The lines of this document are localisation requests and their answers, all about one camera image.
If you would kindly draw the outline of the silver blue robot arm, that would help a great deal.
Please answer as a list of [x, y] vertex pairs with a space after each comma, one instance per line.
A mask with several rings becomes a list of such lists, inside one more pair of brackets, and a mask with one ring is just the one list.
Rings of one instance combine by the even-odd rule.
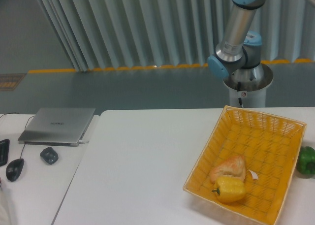
[[222, 40], [208, 58], [215, 76], [225, 79], [253, 65], [249, 47], [268, 59], [315, 58], [315, 0], [231, 0]]

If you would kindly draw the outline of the white striped sleeve forearm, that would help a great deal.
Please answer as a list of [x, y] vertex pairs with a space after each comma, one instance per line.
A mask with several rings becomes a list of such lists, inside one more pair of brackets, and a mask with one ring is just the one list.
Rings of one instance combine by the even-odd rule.
[[12, 225], [8, 202], [2, 185], [0, 186], [0, 224], [1, 225]]

